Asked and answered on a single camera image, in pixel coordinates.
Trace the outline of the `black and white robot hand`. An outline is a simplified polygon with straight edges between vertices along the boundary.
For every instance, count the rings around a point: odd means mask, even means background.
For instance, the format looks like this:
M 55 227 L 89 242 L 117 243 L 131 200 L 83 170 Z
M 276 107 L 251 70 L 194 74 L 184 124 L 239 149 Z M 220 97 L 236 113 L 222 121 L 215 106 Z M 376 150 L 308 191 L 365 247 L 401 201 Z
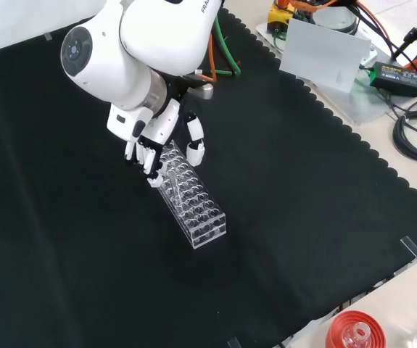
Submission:
M 125 147 L 125 160 L 137 164 L 152 188 L 158 188 L 166 172 L 161 162 L 162 150 L 173 139 L 176 128 L 183 123 L 189 132 L 186 159 L 196 167 L 205 155 L 204 130 L 197 114 L 182 111 L 181 104 L 171 99 L 165 110 L 147 123 L 137 120 Z

